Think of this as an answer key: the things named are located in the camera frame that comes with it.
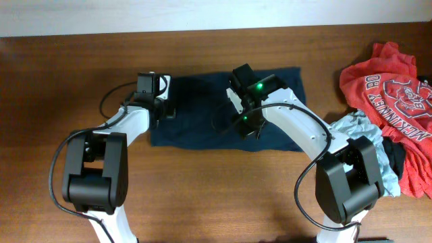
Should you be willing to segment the navy blue shorts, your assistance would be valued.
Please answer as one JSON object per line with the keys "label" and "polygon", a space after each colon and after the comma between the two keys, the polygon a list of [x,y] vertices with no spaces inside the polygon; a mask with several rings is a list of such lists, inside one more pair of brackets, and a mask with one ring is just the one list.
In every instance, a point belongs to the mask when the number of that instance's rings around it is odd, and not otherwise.
{"label": "navy blue shorts", "polygon": [[266,123],[258,138],[242,138],[231,129],[236,109],[227,97],[230,72],[214,72],[172,79],[169,101],[175,118],[162,119],[151,131],[152,146],[188,150],[266,150],[300,152],[302,149],[274,124]]}

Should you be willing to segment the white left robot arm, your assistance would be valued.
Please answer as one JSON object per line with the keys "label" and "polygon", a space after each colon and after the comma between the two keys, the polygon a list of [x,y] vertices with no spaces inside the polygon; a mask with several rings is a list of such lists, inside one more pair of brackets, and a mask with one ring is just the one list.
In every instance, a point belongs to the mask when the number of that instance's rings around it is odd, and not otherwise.
{"label": "white left robot arm", "polygon": [[115,115],[95,128],[73,132],[65,142],[61,193],[72,213],[87,219],[100,242],[138,242],[125,210],[128,193],[128,148],[173,118],[169,106],[172,77],[139,73],[136,89]]}

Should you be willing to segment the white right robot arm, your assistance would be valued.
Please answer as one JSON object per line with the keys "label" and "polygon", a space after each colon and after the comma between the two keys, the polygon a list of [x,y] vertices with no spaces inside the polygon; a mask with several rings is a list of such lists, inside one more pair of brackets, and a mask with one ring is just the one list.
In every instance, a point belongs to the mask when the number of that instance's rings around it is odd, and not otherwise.
{"label": "white right robot arm", "polygon": [[[361,221],[384,195],[374,144],[366,137],[350,138],[314,114],[288,84],[274,74],[255,75],[245,63],[232,71],[227,97],[237,111],[233,127],[241,137],[260,136],[273,124],[292,139],[311,162],[294,185],[300,212],[320,228],[317,242],[357,242]],[[300,184],[315,169],[315,197],[324,212],[315,221],[300,204]]]}

